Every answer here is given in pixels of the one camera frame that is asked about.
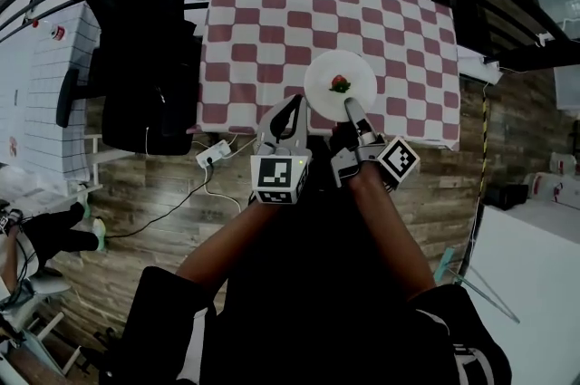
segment black chair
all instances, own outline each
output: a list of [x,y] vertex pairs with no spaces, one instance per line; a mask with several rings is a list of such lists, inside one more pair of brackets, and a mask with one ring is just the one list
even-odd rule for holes
[[201,41],[183,0],[86,0],[101,26],[87,87],[70,71],[59,98],[65,127],[73,100],[105,95],[102,139],[114,148],[184,155],[195,124]]

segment shoe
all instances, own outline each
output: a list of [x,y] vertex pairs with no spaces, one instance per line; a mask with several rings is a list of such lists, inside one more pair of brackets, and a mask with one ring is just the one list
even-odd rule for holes
[[12,226],[17,226],[22,222],[24,213],[20,209],[13,208],[8,215],[8,220]]
[[105,249],[105,235],[107,234],[107,227],[105,223],[102,222],[100,217],[96,217],[92,221],[92,232],[99,239],[99,246],[97,246],[97,251],[103,251]]

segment black shirt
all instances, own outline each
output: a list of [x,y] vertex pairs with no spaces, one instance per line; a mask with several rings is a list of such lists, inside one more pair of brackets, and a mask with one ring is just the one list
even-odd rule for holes
[[315,204],[308,226],[288,207],[265,230],[230,276],[220,315],[198,285],[145,269],[113,378],[473,385],[491,373],[496,385],[511,382],[463,288],[442,286],[405,303],[348,197]]

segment sneaker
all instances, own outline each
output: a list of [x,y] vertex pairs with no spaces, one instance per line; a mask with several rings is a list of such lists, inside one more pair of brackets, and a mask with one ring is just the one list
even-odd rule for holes
[[99,246],[97,246],[97,251],[103,251],[105,249],[105,235],[107,234],[107,227],[105,223],[102,222],[100,217],[96,217],[92,221],[92,232],[99,239]]
[[24,218],[24,213],[20,209],[13,208],[8,215],[8,220],[13,226],[20,224]]
[[[83,190],[86,189],[86,186],[84,184],[79,184],[77,186],[77,192],[81,193]],[[91,217],[91,207],[89,206],[89,194],[88,193],[83,193],[81,194],[76,201],[78,203],[80,203],[82,205],[82,207],[84,208],[84,214],[82,215],[83,219],[88,219],[89,217]]]

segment checkered tablecloth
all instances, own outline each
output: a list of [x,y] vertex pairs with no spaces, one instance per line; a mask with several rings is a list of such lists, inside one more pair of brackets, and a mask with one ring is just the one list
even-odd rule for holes
[[86,4],[44,19],[64,27],[63,40],[52,39],[50,28],[29,26],[0,44],[3,63],[13,52],[18,52],[20,59],[0,78],[11,87],[10,93],[0,99],[0,114],[5,114],[4,118],[0,116],[0,161],[52,178],[88,180],[84,152],[86,100],[73,102],[66,129],[56,125],[56,106],[70,68],[79,70],[80,84],[88,81],[100,29]]
[[[304,93],[305,71],[329,50],[361,55],[377,77],[368,113],[388,135],[459,145],[453,19],[430,0],[210,0],[200,66],[198,128],[254,133],[270,107]],[[309,130],[334,123],[315,111]]]

